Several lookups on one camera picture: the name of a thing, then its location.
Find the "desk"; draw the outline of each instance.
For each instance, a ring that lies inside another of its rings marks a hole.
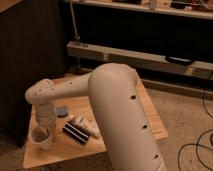
[[[55,82],[57,84],[61,80],[66,79],[67,78],[59,79]],[[167,131],[141,82],[138,83],[137,91],[141,97],[144,111],[148,117],[155,138],[161,139],[167,137]],[[63,105],[68,107],[69,114],[82,115],[88,119],[94,120],[88,97],[68,98],[55,101],[56,107]],[[47,165],[106,151],[102,138],[98,140],[90,138],[87,144],[83,146],[65,135],[62,132],[62,127],[66,122],[67,118],[57,118],[56,140],[50,150],[41,150],[37,146],[33,145],[29,141],[29,138],[27,139],[23,162],[24,168]],[[31,132],[32,128],[35,126],[35,110],[32,109],[29,132]]]

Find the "floor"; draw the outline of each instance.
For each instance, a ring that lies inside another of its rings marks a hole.
[[[213,128],[211,119],[203,106],[202,99],[147,89],[157,111],[159,112],[169,137],[158,141],[159,148],[170,171],[178,171],[177,156],[179,149],[186,143],[196,143],[199,135]],[[206,106],[213,114],[213,101],[206,101]],[[211,147],[210,135],[201,139],[201,144]],[[0,135],[0,170],[13,171],[22,169],[24,147],[18,148]],[[213,153],[210,150],[199,150],[202,161],[213,168]],[[187,146],[180,155],[182,171],[206,171],[196,157],[195,146]],[[28,169],[30,171],[110,171],[112,166],[107,153],[61,162],[49,166]]]

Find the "screw hole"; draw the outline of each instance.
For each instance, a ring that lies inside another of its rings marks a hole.
[[[135,100],[135,99],[136,99],[136,95],[132,95],[132,96],[130,97],[130,99]]]
[[[147,128],[147,125],[144,125],[144,126],[142,127],[143,130],[145,130],[146,128]]]
[[[156,154],[155,156],[154,156],[154,160],[156,160],[158,158],[158,154]]]

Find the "cable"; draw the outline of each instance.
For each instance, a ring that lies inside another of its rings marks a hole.
[[[213,168],[207,166],[207,165],[201,160],[201,158],[200,158],[200,156],[199,156],[199,153],[198,153],[198,144],[199,144],[201,138],[202,138],[205,134],[208,134],[209,132],[212,132],[212,131],[213,131],[213,129],[210,129],[210,130],[207,130],[207,131],[203,132],[203,133],[199,136],[199,138],[198,138],[198,140],[197,140],[197,143],[196,143],[196,155],[197,155],[198,161],[199,161],[205,168],[207,168],[207,169],[209,169],[209,170],[213,170]]]
[[[75,12],[74,12],[74,8],[73,8],[72,0],[69,0],[69,3],[70,3],[70,11],[71,11],[71,16],[72,16],[73,29],[74,29],[74,33],[75,33],[75,41],[76,41],[76,44],[80,44],[80,36],[78,35],[78,29],[77,29],[77,25],[76,25]],[[77,62],[77,70],[78,70],[78,72],[80,72],[82,70],[81,59],[79,57],[76,57],[76,62]]]
[[[212,75],[213,75],[213,71],[211,71],[208,80],[211,80]],[[209,115],[209,117],[210,117],[211,119],[213,119],[213,115],[209,112],[209,110],[208,110],[208,108],[207,108],[207,106],[206,106],[206,103],[205,103],[205,95],[206,95],[206,89],[207,89],[207,88],[208,88],[208,82],[207,82],[207,85],[206,85],[206,87],[204,88],[204,91],[203,91],[203,98],[202,98],[202,99],[203,99],[203,106],[204,106],[204,109],[205,109],[206,113]],[[182,150],[183,150],[185,147],[190,146],[190,145],[193,145],[193,146],[196,147],[196,156],[197,156],[197,158],[198,158],[198,161],[203,165],[203,167],[205,167],[205,168],[208,169],[208,170],[212,170],[212,171],[213,171],[213,168],[207,166],[207,165],[203,162],[203,160],[200,158],[200,155],[199,155],[199,153],[198,153],[198,148],[199,148],[199,147],[205,148],[205,149],[210,150],[210,151],[213,152],[213,149],[212,149],[212,148],[210,148],[210,147],[208,147],[208,146],[205,146],[205,145],[202,145],[202,144],[199,144],[199,143],[200,143],[200,140],[202,139],[202,137],[203,137],[205,134],[208,134],[209,132],[212,132],[212,131],[213,131],[213,129],[210,129],[210,130],[207,130],[207,131],[203,132],[203,133],[199,136],[199,138],[197,139],[197,142],[196,142],[196,143],[184,144],[184,145],[180,148],[180,150],[178,151],[178,169],[179,169],[180,171],[181,171],[181,167],[180,167],[180,154],[181,154]],[[213,146],[213,133],[212,133],[211,136],[210,136],[210,143],[211,143],[211,145]]]
[[[75,40],[76,40],[77,43],[79,43],[80,38],[78,36],[78,29],[77,29],[77,25],[76,25],[75,12],[74,12],[74,9],[73,9],[72,0],[70,0],[70,11],[71,11],[71,16],[72,16],[73,28],[74,28],[74,32],[75,32]]]
[[[199,146],[199,147],[205,148],[205,149],[207,149],[207,150],[213,151],[213,149],[211,149],[210,147],[205,146],[205,145],[202,145],[202,144],[197,144],[197,143],[188,143],[188,144],[184,144],[184,145],[180,148],[180,150],[178,151],[178,169],[179,169],[179,171],[181,171],[181,167],[180,167],[180,155],[181,155],[182,150],[183,150],[185,147],[187,147],[187,146]]]

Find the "black cabinet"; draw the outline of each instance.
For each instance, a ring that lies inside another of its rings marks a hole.
[[[65,48],[56,0],[23,0],[0,13],[0,128],[19,145],[31,110],[24,93],[66,71]]]

